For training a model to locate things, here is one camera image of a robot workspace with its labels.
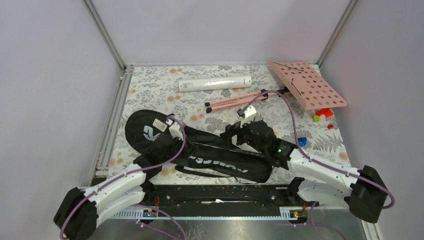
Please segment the pink music stand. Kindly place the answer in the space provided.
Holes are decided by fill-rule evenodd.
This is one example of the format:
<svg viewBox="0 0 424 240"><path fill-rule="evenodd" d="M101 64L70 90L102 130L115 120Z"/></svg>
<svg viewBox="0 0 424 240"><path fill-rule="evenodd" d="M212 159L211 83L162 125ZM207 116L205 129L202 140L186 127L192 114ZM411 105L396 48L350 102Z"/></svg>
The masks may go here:
<svg viewBox="0 0 424 240"><path fill-rule="evenodd" d="M340 108L348 105L347 101L318 73L304 61L277 62L269 60L268 65L280 79L284 88L280 94L291 93L305 110L322 108ZM206 102L206 112L252 104L277 96L277 93L259 90L222 100Z"/></svg>

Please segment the black racket bag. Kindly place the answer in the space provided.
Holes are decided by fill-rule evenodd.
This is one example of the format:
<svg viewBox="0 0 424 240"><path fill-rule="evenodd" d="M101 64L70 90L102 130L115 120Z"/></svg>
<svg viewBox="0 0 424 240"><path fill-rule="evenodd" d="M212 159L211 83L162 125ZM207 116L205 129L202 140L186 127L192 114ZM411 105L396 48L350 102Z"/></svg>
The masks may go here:
<svg viewBox="0 0 424 240"><path fill-rule="evenodd" d="M127 119L124 133L129 145L141 155L159 135L171 135L164 113L142 109ZM209 169L225 176L265 183L271 176L272 166L255 152L226 145L219 136L189 126L184 128L186 146L173 164L191 169Z"/></svg>

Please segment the white shuttlecock tube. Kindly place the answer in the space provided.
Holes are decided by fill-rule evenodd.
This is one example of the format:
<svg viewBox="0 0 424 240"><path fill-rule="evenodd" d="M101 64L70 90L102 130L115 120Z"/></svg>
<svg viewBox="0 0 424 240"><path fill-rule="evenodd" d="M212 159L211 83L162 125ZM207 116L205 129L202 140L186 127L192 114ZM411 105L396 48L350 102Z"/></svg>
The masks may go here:
<svg viewBox="0 0 424 240"><path fill-rule="evenodd" d="M184 79L179 80L177 86L180 92L250 88L252 86L252 77L251 75L241 75Z"/></svg>

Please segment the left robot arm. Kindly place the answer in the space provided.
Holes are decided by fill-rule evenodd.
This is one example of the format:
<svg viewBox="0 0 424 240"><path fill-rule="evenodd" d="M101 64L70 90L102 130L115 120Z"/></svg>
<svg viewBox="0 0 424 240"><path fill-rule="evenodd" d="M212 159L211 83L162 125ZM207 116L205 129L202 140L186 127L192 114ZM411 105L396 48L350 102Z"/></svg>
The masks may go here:
<svg viewBox="0 0 424 240"><path fill-rule="evenodd" d="M161 134L121 173L89 187L74 187L62 200L53 222L62 240L87 240L108 218L125 208L152 204L155 192L143 186L179 157L187 137Z"/></svg>

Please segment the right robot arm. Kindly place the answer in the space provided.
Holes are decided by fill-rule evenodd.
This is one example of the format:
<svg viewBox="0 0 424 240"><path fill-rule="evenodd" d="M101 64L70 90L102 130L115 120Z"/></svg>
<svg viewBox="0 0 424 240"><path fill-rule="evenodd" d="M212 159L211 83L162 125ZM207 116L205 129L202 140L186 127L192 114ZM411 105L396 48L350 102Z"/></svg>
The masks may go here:
<svg viewBox="0 0 424 240"><path fill-rule="evenodd" d="M227 145L248 144L260 152L272 166L299 172L318 180L313 183L295 177L289 184L287 201L299 206L304 201L330 204L348 209L357 218L377 223L388 196L379 173L368 165L363 169L345 167L307 154L296 144L276 137L264 121L227 125L220 137Z"/></svg>

